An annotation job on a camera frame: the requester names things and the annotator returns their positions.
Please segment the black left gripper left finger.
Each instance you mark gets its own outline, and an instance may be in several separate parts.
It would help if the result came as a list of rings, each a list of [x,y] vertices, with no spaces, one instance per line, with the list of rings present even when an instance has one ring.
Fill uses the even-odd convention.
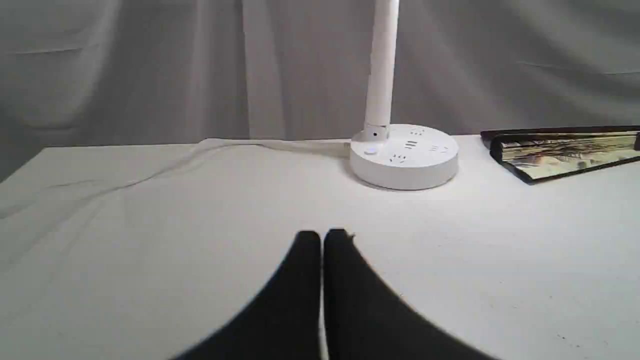
[[[322,239],[299,231],[278,269],[231,321],[178,360],[320,360]]]

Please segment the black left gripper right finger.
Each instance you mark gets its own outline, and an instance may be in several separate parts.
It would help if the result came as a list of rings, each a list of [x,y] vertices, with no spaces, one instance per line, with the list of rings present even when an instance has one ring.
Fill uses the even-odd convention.
[[[331,360],[489,360],[411,309],[343,228],[323,246],[323,305]]]

